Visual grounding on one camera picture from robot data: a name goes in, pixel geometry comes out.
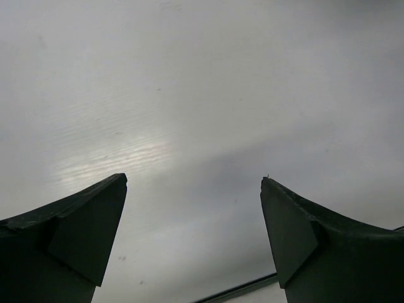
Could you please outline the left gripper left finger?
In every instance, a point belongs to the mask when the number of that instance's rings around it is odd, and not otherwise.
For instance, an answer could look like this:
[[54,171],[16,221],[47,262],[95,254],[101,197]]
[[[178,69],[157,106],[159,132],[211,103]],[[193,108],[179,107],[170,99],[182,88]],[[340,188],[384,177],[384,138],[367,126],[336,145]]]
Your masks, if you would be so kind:
[[125,174],[1,220],[1,302],[91,302],[109,262]]

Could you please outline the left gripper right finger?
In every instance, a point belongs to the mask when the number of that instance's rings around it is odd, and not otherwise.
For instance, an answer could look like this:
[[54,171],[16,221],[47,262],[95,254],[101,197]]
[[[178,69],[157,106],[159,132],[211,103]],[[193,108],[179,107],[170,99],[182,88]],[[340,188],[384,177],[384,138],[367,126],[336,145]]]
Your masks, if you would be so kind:
[[288,302],[402,302],[403,229],[359,222],[268,177],[261,206]]

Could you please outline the metal table rail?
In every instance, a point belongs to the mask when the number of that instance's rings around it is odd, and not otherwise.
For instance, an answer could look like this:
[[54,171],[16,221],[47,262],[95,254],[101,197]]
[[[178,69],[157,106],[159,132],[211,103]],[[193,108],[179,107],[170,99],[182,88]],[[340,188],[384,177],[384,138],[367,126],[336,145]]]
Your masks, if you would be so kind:
[[252,280],[250,282],[243,283],[236,287],[232,287],[228,290],[224,290],[222,292],[209,295],[205,298],[194,301],[194,303],[226,302],[230,299],[242,297],[243,295],[250,294],[251,292],[260,290],[277,282],[278,282],[277,273],[272,273],[270,275],[266,275],[264,277]]

